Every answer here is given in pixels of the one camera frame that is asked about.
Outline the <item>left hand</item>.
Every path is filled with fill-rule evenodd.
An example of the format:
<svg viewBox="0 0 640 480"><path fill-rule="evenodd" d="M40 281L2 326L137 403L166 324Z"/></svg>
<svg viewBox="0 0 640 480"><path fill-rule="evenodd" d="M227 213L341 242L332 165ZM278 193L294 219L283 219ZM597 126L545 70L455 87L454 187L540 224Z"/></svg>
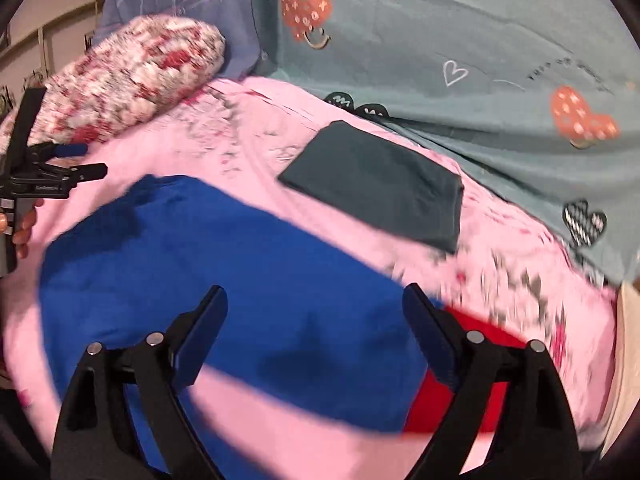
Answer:
<svg viewBox="0 0 640 480"><path fill-rule="evenodd" d="M29 209L29 212L24 214L24 218L17 225L16 230L14 231L12 240L15 247L15 255L17 260L25 259L29 253L28 243L32 238L32 230L34 229L37 220L38 220L38 209L44 204L43 198L38 198L32 204L32 208ZM8 244L6 241L6 230L9 229L9 220L8 215L1 211L0 214L0 223L1 223L1 240L4 244Z"/></svg>

